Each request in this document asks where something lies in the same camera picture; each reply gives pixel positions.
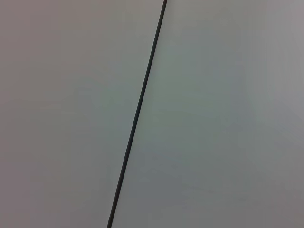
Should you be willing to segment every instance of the dark line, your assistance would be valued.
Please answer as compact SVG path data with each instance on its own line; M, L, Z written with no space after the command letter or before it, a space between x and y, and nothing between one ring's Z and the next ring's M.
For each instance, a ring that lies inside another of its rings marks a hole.
M157 25L157 29L156 29L156 33L155 33L155 37L154 37L154 41L153 41L153 46L152 46L152 50L151 50L151 54L150 54L150 59L149 59L146 75L144 77L144 81L143 81L143 85L142 85L143 87L142 87L141 95L139 97L139 101L138 101L138 105L137 105L132 129L131 129L131 133L130 133L129 142L128 142L127 149L126 149L126 152L125 152L125 155L124 155L123 166L122 166L122 170L120 172L120 176L119 176L119 180L118 180L118 184L117 184L117 188L116 188L116 192L115 192L115 196L114 196L113 205L112 205L111 214L110 214L110 217L109 217L107 228L112 227L112 223L113 223L113 219L114 219L114 215L115 215L115 211L116 211L116 207L117 207L117 202L118 202L120 190L121 190L122 185L123 185L125 170L127 168L127 163L128 163L128 160L129 160L129 155L130 155L130 151L131 151L131 147L132 147L132 142L133 142L136 126L137 126L139 113L141 111L141 107L142 107L142 103L143 103L143 96L144 96L144 92L145 92L146 87L147 87L148 78L149 78L149 74L150 74L150 70L151 70L151 66L152 66L152 61L153 61L154 53L155 53L155 50L156 50L156 44L157 44L158 36L160 34L161 26L162 26L162 19L163 19L163 15L165 13L166 5L167 5L167 0L164 0L163 4L162 4L162 8L161 8L162 11L161 11L160 19L158 21L158 25Z

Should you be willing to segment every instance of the white panel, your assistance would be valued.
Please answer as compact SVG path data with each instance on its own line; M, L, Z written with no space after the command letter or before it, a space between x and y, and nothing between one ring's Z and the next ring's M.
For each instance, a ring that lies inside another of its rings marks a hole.
M168 1L114 228L304 226L303 10Z
M0 227L106 227L162 1L0 1Z

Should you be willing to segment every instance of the gray panel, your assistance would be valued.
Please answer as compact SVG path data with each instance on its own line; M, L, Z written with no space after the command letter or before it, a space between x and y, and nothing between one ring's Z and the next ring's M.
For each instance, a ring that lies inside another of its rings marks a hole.
M301 1L168 1L114 228L304 226Z
M162 1L0 1L0 226L106 227Z

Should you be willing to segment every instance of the white wall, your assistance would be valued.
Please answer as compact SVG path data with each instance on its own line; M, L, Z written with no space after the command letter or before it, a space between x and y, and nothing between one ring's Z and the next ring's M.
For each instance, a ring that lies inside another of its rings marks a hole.
M106 227L162 1L0 1L0 226Z
M304 226L303 9L168 1L114 228Z

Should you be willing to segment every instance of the gray surface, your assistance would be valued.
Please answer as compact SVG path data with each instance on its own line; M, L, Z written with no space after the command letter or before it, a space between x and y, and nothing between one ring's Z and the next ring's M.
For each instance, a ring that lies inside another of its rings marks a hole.
M162 1L0 1L0 226L106 227Z
M168 1L114 228L304 226L303 9Z

